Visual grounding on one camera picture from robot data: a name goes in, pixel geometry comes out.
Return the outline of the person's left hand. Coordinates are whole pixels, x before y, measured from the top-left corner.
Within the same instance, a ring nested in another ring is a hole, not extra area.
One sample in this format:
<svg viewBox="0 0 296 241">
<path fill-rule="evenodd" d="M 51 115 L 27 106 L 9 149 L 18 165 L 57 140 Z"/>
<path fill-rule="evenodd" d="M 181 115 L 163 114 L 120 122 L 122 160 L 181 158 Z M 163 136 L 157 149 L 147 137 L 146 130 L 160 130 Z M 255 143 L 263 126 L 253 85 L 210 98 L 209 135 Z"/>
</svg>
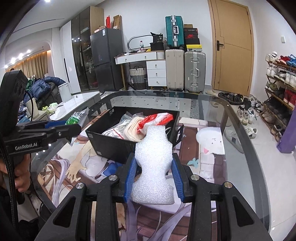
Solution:
<svg viewBox="0 0 296 241">
<path fill-rule="evenodd" d="M 23 160 L 15 167 L 15 186 L 18 192 L 23 193 L 29 189 L 30 186 L 30 167 L 31 158 L 29 154 L 23 156 Z M 6 189 L 3 174 L 7 174 L 6 166 L 1 157 L 1 187 Z"/>
</svg>

